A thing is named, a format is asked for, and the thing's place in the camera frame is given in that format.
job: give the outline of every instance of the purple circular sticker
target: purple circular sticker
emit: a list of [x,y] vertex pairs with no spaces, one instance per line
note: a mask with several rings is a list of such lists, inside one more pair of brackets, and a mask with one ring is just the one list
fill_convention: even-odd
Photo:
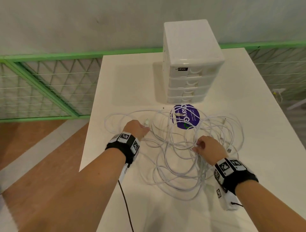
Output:
[[[197,109],[195,109],[192,105],[176,105],[174,106],[175,115],[172,116],[172,122],[174,123],[174,116],[176,118],[177,127],[187,130],[196,126],[200,122],[200,114]],[[188,123],[180,122],[180,121],[188,121],[193,126]]]

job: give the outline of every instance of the forearm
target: forearm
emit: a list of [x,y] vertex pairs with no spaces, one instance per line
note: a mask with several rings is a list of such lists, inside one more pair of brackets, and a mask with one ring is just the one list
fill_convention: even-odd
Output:
[[87,165],[43,207],[21,232],[95,232],[125,163],[110,148]]
[[235,192],[259,232],[306,231],[306,221],[256,181],[238,184]]

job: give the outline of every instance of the black cable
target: black cable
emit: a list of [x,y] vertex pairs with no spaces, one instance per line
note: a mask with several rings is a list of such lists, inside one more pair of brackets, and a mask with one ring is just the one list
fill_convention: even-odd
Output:
[[231,202],[231,204],[232,204],[232,205],[239,205],[239,206],[242,206],[242,207],[243,207],[243,205],[240,205],[240,204],[238,204],[238,203],[236,203],[236,202]]
[[129,215],[129,220],[130,220],[131,228],[132,228],[132,231],[134,232],[134,229],[133,229],[133,226],[132,226],[132,221],[131,221],[131,216],[130,216],[130,212],[129,212],[129,208],[128,208],[128,204],[127,204],[127,202],[126,202],[126,199],[125,199],[125,196],[124,196],[124,193],[123,193],[123,190],[122,190],[122,187],[121,187],[121,184],[120,184],[119,180],[118,180],[118,183],[119,183],[119,186],[120,186],[120,189],[121,189],[121,192],[122,192],[124,201],[125,201],[126,210],[128,211],[128,215]]

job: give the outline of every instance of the hand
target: hand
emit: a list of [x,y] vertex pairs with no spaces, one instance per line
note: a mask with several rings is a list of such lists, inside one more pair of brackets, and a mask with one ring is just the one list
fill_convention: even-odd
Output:
[[219,160],[228,157],[224,147],[213,137],[201,136],[192,150],[201,155],[207,163],[214,166]]
[[124,132],[131,133],[139,141],[150,131],[150,127],[144,127],[137,120],[129,121],[123,128]]

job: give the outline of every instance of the wrist strap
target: wrist strap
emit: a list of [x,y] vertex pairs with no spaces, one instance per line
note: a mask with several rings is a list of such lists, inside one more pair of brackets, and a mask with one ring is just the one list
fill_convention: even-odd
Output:
[[115,135],[106,145],[106,149],[108,148],[117,148],[119,149],[126,157],[125,163],[130,164],[135,160],[138,150],[139,144],[137,138],[135,138],[131,133],[122,132],[118,135]]
[[247,180],[258,181],[255,174],[237,159],[224,158],[218,161],[214,171],[215,179],[225,192],[235,193],[239,183]]

